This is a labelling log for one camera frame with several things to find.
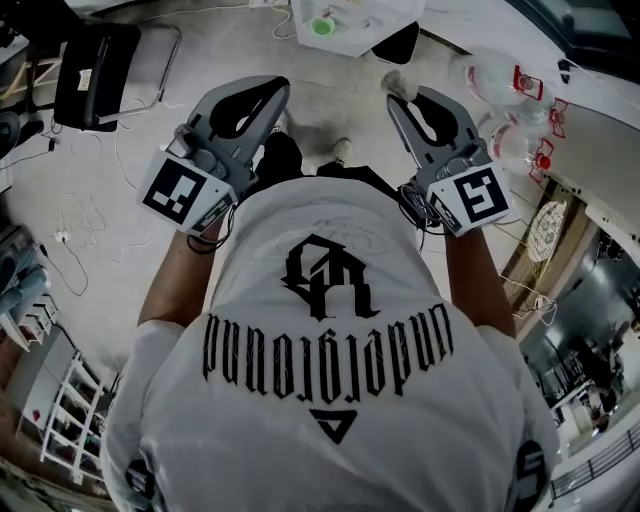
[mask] chair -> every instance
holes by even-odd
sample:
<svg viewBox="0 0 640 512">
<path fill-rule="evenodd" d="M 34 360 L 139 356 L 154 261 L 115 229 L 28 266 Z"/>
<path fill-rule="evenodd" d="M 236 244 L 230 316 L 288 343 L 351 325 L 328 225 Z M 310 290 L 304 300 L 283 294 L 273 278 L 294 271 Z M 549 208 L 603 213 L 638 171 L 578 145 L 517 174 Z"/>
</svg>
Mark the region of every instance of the chair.
<svg viewBox="0 0 640 512">
<path fill-rule="evenodd" d="M 120 111 L 143 28 L 170 31 L 175 42 L 151 104 Z M 180 31 L 171 25 L 87 25 L 69 40 L 64 52 L 56 89 L 56 122 L 80 130 L 112 132 L 119 119 L 149 111 L 162 99 L 181 41 Z"/>
</svg>

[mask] shoe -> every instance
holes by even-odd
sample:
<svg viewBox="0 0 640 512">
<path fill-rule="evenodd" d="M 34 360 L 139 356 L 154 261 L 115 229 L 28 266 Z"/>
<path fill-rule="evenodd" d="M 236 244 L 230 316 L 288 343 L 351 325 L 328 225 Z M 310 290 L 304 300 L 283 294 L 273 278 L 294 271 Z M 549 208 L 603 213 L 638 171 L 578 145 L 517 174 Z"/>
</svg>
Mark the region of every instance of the shoe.
<svg viewBox="0 0 640 512">
<path fill-rule="evenodd" d="M 276 121 L 275 126 L 271 130 L 271 133 L 282 132 L 285 135 L 289 135 L 289 113 L 286 110 L 282 111 L 280 117 Z"/>
<path fill-rule="evenodd" d="M 345 138 L 340 139 L 333 146 L 331 156 L 334 162 L 339 163 L 342 167 L 347 167 L 353 155 L 353 143 Z"/>
</svg>

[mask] white t-shirt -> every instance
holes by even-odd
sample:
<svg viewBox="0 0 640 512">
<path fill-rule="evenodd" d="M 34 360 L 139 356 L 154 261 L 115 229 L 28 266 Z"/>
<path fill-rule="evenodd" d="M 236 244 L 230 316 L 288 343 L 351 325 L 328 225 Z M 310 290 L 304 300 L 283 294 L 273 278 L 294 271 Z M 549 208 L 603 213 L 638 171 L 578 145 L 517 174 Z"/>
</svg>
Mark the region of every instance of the white t-shirt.
<svg viewBox="0 0 640 512">
<path fill-rule="evenodd" d="M 121 510 L 145 454 L 168 510 L 504 510 L 557 438 L 514 340 L 444 301 L 398 205 L 290 181 L 240 206 L 211 310 L 138 329 L 103 436 Z"/>
</svg>

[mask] concrete floor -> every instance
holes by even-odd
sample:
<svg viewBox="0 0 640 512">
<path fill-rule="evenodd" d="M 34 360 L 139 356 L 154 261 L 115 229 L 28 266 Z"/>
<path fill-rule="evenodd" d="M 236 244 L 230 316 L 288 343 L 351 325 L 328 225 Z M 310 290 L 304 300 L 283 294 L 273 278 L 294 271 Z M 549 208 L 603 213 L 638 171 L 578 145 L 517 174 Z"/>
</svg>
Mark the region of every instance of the concrete floor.
<svg viewBox="0 0 640 512">
<path fill-rule="evenodd" d="M 140 19 L 157 14 L 158 9 L 175 10 L 159 2 L 135 9 L 118 16 Z M 145 16 L 144 9 L 151 14 Z M 184 36 L 164 103 L 127 119 L 115 133 L 65 128 L 54 153 L 12 168 L 14 185 L 6 197 L 13 220 L 28 226 L 46 245 L 74 290 L 82 290 L 85 278 L 69 250 L 88 275 L 87 290 L 78 298 L 47 263 L 62 324 L 89 364 L 105 378 L 126 360 L 140 306 L 172 235 L 168 225 L 135 205 L 133 187 L 141 182 L 152 151 L 171 141 L 175 127 L 209 89 L 243 76 L 283 75 L 292 84 L 288 108 L 295 123 L 292 135 L 308 156 L 305 172 L 313 173 L 326 161 L 321 153 L 333 140 L 348 136 L 354 142 L 354 165 L 370 165 L 393 186 L 415 173 L 379 90 L 381 78 L 393 66 L 373 54 L 353 59 L 302 47 L 295 38 L 277 40 L 272 30 L 283 17 L 271 9 L 239 9 L 162 18 L 178 25 Z M 281 30 L 287 34 L 293 28 Z M 161 46 L 152 43 L 140 48 L 137 62 L 145 63 L 144 71 L 136 73 L 132 68 L 132 86 L 125 91 L 123 106 L 137 106 L 131 101 L 134 98 L 148 104 L 152 97 L 148 83 L 153 83 L 148 71 L 153 68 L 157 74 L 162 69 L 166 52 L 160 52 Z M 463 103 L 477 121 L 487 108 L 448 81 L 448 64 L 454 55 L 421 36 L 413 61 L 402 69 L 411 79 Z M 314 133 L 322 137 L 313 140 Z M 11 158 L 45 151 L 46 142 L 34 138 Z M 125 173 L 133 187 L 125 181 Z M 516 214 L 528 222 L 541 192 L 531 180 L 512 175 L 509 180 L 518 194 L 514 196 Z M 68 248 L 54 238 L 60 229 L 69 231 Z M 517 223 L 503 229 L 519 237 L 525 226 Z M 495 227 L 485 232 L 496 267 L 502 269 L 518 242 Z M 423 257 L 448 298 L 442 237 L 427 237 Z"/>
</svg>

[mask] triangle logo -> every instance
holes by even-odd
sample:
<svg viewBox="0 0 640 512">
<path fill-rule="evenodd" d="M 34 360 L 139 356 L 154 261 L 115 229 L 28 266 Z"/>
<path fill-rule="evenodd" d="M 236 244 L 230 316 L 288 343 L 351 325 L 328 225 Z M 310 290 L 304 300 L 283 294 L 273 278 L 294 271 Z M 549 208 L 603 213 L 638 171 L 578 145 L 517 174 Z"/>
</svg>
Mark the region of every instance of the triangle logo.
<svg viewBox="0 0 640 512">
<path fill-rule="evenodd" d="M 334 443 L 340 444 L 358 415 L 357 411 L 321 411 L 309 409 L 320 428 Z"/>
</svg>

